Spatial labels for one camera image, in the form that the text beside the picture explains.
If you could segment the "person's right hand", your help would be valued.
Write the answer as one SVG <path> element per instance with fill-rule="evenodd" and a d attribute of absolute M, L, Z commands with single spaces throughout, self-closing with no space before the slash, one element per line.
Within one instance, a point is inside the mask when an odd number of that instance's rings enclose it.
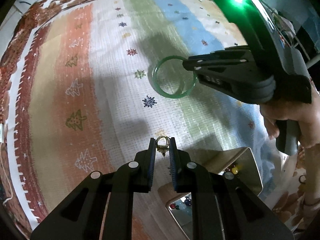
<path fill-rule="evenodd" d="M 277 121 L 291 120 L 299 124 L 299 142 L 304 148 L 319 144 L 319 93 L 314 84 L 311 88 L 311 103 L 279 100 L 260 105 L 269 138 L 276 139 L 280 135 Z"/>

